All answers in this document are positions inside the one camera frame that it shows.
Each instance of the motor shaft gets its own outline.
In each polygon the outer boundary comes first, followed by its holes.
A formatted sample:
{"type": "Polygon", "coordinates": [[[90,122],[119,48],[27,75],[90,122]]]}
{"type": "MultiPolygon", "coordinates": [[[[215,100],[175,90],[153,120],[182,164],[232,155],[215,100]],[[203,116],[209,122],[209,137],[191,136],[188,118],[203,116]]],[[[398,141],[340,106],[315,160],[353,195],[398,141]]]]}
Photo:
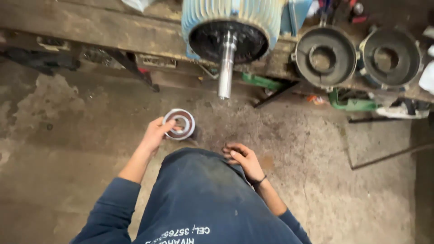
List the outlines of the motor shaft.
{"type": "Polygon", "coordinates": [[[232,72],[233,60],[235,58],[235,51],[237,50],[237,35],[228,31],[224,35],[223,41],[223,55],[220,66],[220,76],[218,85],[218,97],[220,99],[229,99],[232,87],[232,72]]]}

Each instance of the stained floor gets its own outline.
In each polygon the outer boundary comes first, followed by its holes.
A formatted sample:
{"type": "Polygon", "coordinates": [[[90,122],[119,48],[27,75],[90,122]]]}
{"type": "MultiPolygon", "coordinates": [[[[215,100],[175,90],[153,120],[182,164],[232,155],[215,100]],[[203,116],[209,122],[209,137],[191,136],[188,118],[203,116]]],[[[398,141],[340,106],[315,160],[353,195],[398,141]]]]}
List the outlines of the stained floor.
{"type": "MultiPolygon", "coordinates": [[[[414,145],[412,122],[348,125],[344,114],[301,102],[261,110],[251,102],[175,88],[156,94],[132,79],[67,72],[47,77],[0,64],[0,243],[70,241],[146,125],[172,108],[195,116],[203,148],[219,151],[227,141],[251,147],[314,243],[430,242],[430,220],[416,220],[431,216],[432,204],[429,191],[425,208],[417,208],[418,157],[349,167],[414,145]]],[[[148,167],[132,238],[160,163],[174,146],[165,142],[148,167]]]]}

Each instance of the wrist bracelet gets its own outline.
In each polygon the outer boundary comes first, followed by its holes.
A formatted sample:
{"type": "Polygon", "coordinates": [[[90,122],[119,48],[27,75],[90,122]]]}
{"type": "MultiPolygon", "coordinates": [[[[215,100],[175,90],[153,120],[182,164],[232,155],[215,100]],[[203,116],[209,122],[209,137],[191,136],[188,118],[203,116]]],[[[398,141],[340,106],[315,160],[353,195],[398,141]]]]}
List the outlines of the wrist bracelet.
{"type": "Polygon", "coordinates": [[[253,186],[253,188],[258,187],[265,179],[267,178],[267,175],[264,176],[264,178],[262,178],[262,180],[260,181],[253,181],[251,184],[253,186]]]}

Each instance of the hand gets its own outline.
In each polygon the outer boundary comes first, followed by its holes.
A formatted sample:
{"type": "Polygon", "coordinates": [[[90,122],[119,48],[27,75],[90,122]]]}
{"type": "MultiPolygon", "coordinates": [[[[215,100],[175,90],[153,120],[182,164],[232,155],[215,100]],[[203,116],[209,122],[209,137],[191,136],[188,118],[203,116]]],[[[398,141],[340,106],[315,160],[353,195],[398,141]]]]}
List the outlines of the hand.
{"type": "Polygon", "coordinates": [[[167,121],[167,123],[163,125],[163,119],[163,117],[160,117],[149,123],[140,145],[141,149],[149,152],[151,157],[157,154],[158,147],[165,138],[165,133],[169,132],[176,125],[174,119],[167,121]]]}
{"type": "Polygon", "coordinates": [[[265,177],[255,152],[243,144],[227,143],[223,148],[223,153],[229,164],[239,164],[243,167],[249,181],[260,181],[265,177]]]}

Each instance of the blue motor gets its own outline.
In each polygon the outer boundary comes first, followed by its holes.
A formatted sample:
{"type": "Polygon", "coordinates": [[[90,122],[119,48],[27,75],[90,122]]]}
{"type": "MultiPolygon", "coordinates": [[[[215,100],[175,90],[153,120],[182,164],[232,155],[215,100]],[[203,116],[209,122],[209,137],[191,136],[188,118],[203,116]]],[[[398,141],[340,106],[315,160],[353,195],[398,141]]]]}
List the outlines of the blue motor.
{"type": "Polygon", "coordinates": [[[274,48],[287,4],[287,0],[183,1],[181,22],[187,55],[221,64],[221,99],[230,97],[234,64],[252,62],[274,48]]]}

